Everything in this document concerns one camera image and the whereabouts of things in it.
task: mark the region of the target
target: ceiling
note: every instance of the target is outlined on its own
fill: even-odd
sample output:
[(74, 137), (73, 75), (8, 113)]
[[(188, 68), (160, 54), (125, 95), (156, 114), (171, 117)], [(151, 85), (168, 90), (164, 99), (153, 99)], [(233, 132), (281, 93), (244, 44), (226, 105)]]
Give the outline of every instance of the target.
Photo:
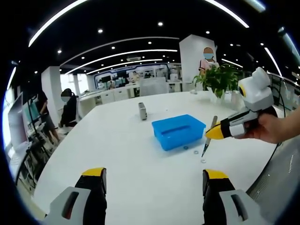
[[(266, 70), (278, 74), (264, 50), (264, 47), (268, 47), (283, 76), (295, 79), (290, 75), (291, 72), (300, 72), (299, 63), (278, 34), (278, 29), (284, 26), (295, 44), (299, 43), (300, 33), (297, 29), (300, 22), (296, 19), (298, 12), (295, 1), (261, 0), (267, 10), (258, 13), (242, 0), (218, 0), (240, 16), (250, 26), (247, 29), (224, 11), (203, 0), (88, 0), (57, 19), (28, 47), (34, 33), (74, 1), (28, 0), (8, 3), (11, 16), (6, 19), (3, 28), (7, 34), (5, 43), (9, 46), (5, 50), (7, 81), (14, 67), (11, 60), (21, 61), (12, 82), (13, 85), (20, 85), (39, 76), (49, 66), (60, 66), (91, 48), (127, 38), (179, 39), (146, 38), (106, 45), (68, 61), (61, 67), (62, 73), (105, 56), (147, 49), (174, 49), (178, 52), (134, 55), (145, 56), (145, 59), (163, 59), (163, 62), (180, 62), (179, 42), (190, 34), (214, 40), (219, 62), (221, 58), (225, 58), (243, 65), (247, 70), (265, 66)], [(159, 27), (158, 22), (163, 22), (164, 25)], [(103, 29), (103, 33), (98, 33), (98, 29)], [(254, 57), (254, 64), (249, 54)], [(99, 69), (102, 64), (118, 64), (126, 57), (127, 55), (102, 60), (74, 73)]]

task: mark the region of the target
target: woman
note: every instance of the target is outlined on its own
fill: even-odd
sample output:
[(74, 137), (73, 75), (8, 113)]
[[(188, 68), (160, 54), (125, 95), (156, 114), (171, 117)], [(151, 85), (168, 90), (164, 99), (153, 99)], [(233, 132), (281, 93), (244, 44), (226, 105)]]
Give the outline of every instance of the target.
[(220, 67), (220, 65), (214, 60), (214, 51), (207, 47), (203, 51), (204, 59), (200, 60), (199, 71), (200, 75), (205, 75), (206, 70), (211, 69), (212, 66)]
[(59, 127), (74, 127), (77, 124), (75, 121), (77, 111), (76, 95), (71, 91), (70, 88), (67, 88), (61, 93), (61, 100), (66, 104), (63, 108)]

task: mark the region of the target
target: blue plastic container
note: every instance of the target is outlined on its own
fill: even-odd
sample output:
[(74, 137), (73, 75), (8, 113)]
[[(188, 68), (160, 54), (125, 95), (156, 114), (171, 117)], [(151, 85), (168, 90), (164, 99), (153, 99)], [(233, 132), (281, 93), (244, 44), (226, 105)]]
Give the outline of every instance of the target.
[(203, 136), (206, 125), (190, 115), (152, 122), (154, 136), (165, 151), (190, 144)]

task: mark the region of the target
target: small metal part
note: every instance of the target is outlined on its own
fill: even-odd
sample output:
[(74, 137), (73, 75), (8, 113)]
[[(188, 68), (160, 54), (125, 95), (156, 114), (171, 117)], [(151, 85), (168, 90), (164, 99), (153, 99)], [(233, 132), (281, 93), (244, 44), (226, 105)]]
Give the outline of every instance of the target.
[(147, 119), (147, 111), (146, 111), (146, 107), (145, 107), (144, 103), (140, 102), (138, 105), (139, 105), (139, 112), (140, 112), (141, 120), (146, 120)]

